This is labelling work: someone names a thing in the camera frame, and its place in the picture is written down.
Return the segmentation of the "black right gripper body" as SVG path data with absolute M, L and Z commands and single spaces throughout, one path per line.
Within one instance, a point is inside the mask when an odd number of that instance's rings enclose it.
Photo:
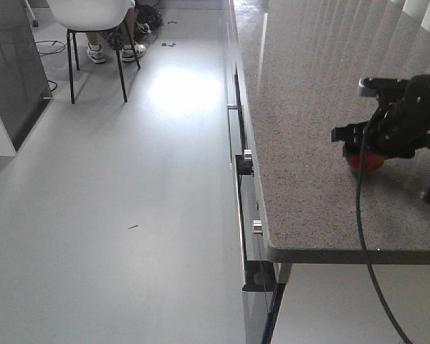
M 386 158 L 413 158 L 418 149 L 430 149 L 430 74 L 365 77 L 359 88 L 362 97 L 377 99 L 378 108 L 370 120 L 332 129 L 331 141 L 344 143 L 345 157 L 361 148 Z

